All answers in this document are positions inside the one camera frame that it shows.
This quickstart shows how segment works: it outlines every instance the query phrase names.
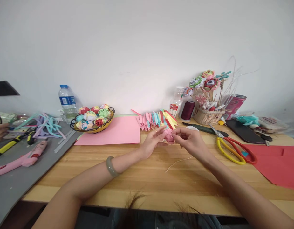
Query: plastic bottle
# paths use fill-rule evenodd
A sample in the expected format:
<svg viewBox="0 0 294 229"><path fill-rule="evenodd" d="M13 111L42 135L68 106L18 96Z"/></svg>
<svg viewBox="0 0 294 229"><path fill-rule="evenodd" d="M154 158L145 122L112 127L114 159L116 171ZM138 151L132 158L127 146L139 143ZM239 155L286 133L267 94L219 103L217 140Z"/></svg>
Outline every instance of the plastic bottle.
<svg viewBox="0 0 294 229"><path fill-rule="evenodd" d="M169 113L175 118L178 117L180 112L183 92L184 92L184 87L177 86L175 89L174 97L170 102Z"/></svg>
<svg viewBox="0 0 294 229"><path fill-rule="evenodd" d="M58 93L61 106L64 110L66 123L70 124L71 120L78 114L76 108L75 97L67 85L60 85L60 91Z"/></svg>

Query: woven basket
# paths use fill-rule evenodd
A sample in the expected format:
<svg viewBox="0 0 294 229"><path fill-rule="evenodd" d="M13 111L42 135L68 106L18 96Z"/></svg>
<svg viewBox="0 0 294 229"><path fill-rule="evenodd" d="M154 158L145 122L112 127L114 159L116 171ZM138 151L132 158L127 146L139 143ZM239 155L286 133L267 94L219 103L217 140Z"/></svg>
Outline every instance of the woven basket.
<svg viewBox="0 0 294 229"><path fill-rule="evenodd" d="M112 122L112 120L114 118L114 114L115 114L114 108L110 107L108 110L111 112L111 117L106 123L102 124L101 126L98 126L98 127L94 128L94 129L90 129L90 130L79 130L76 127L76 118L77 118L77 116L79 116L79 115L77 115L74 119L72 119L72 121L70 123L70 127L71 127L72 130L75 130L75 131L78 131L78 132L84 132L84 133L95 134L95 133L101 132L101 131L105 130L110 125L110 123Z"/></svg>
<svg viewBox="0 0 294 229"><path fill-rule="evenodd" d="M199 108L198 112L194 115L194 119L201 125L208 125L208 123L210 125L216 125L224 114L225 110L206 111Z"/></svg>

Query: phone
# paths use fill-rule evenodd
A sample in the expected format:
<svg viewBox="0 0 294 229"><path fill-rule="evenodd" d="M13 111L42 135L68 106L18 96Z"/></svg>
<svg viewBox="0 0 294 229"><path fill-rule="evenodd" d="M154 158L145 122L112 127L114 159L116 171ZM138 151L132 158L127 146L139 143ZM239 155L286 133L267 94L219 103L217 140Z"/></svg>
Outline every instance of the phone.
<svg viewBox="0 0 294 229"><path fill-rule="evenodd" d="M265 140L258 136L249 127L244 126L237 120L226 120L226 125L244 142L253 144L265 144Z"/></svg>
<svg viewBox="0 0 294 229"><path fill-rule="evenodd" d="M20 95L7 81L0 81L0 96Z"/></svg>

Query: can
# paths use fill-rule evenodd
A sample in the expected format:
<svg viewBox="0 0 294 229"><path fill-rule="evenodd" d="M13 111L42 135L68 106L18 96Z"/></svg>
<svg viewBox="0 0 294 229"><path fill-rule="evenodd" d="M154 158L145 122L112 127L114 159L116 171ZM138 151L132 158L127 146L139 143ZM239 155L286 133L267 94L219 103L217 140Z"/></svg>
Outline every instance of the can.
<svg viewBox="0 0 294 229"><path fill-rule="evenodd" d="M226 120L230 120L232 115L237 112L237 110L241 107L241 105L246 100L246 96L244 95L236 95L233 94L229 97L227 101L230 101L225 107L225 115L223 116Z"/></svg>

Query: wooden desk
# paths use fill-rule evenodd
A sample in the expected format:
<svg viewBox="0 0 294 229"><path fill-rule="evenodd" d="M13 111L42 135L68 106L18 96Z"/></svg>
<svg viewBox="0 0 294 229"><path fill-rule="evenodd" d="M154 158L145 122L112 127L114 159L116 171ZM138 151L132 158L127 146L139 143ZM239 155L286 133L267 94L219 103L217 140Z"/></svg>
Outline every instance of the wooden desk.
<svg viewBox="0 0 294 229"><path fill-rule="evenodd" d="M244 143L228 127L215 127ZM216 158L294 219L294 190L273 185L250 164L237 165L229 161L217 149L215 135L205 132L201 134ZM146 132L141 132L141 143L144 142L146 135ZM271 144L292 146L294 139L286 135L277 135L273 137ZM138 147L139 144L72 146L28 191L23 200L49 202L69 179L106 160L108 156L116 157ZM140 192L146 195L139 200L138 206L141 204L141 209L178 211L179 204L183 207L191 206L206 214L240 216L216 178L195 158L178 162L165 173L174 162L189 157L190 154L178 144L156 148L149 159L129 168L86 204L123 208L133 194Z"/></svg>

